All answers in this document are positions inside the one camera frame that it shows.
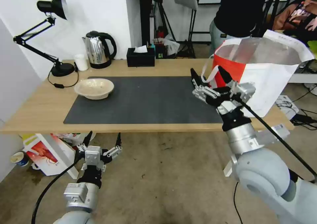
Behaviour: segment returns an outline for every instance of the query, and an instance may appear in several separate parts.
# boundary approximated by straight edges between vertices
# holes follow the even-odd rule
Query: lamp base
[[[74,65],[70,63],[61,63],[58,66],[54,66],[51,70],[53,76],[62,77],[67,76],[75,71]]]

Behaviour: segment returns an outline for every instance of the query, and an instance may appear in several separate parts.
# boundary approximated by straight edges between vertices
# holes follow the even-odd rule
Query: black tissue box
[[[155,53],[154,48],[147,48],[148,52],[136,53],[135,48],[128,48],[126,54],[126,60],[128,67],[139,67],[139,66],[154,66],[155,65]]]

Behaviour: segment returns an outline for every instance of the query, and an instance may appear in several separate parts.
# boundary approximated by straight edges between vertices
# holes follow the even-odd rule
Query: desk lamp
[[[36,49],[36,48],[34,48],[26,43],[31,38],[35,37],[36,35],[42,33],[43,31],[45,31],[45,30],[47,30],[55,25],[55,17],[52,16],[52,13],[55,13],[59,17],[67,20],[67,18],[65,16],[65,13],[67,14],[66,1],[65,0],[38,1],[37,8],[41,12],[44,12],[45,15],[48,17],[44,21],[42,21],[41,23],[34,26],[33,28],[30,28],[29,30],[25,31],[24,33],[22,33],[18,36],[15,36],[13,38],[13,41],[15,43],[31,50],[32,52],[35,52],[36,54],[39,54],[40,56],[50,60],[51,62],[53,62],[54,66],[51,70],[51,73],[53,76],[56,76],[56,77],[67,76],[75,70],[75,68],[72,64],[61,63],[57,57],[48,55],[44,52],[41,52],[38,49]],[[44,23],[49,23],[50,25],[44,29],[39,30],[38,32],[30,33],[32,30],[34,30],[35,28],[39,27],[40,25],[42,25]]]

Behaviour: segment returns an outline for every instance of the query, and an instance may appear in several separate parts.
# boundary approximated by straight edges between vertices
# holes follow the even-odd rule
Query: beige bowl
[[[93,78],[78,82],[74,90],[77,94],[87,99],[99,100],[107,98],[109,93],[113,91],[114,84],[107,79]]]

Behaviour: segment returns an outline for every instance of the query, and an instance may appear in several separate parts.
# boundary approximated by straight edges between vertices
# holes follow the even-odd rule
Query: lamp shade
[[[36,5],[37,8],[44,13],[54,13],[67,20],[66,0],[38,1]]]

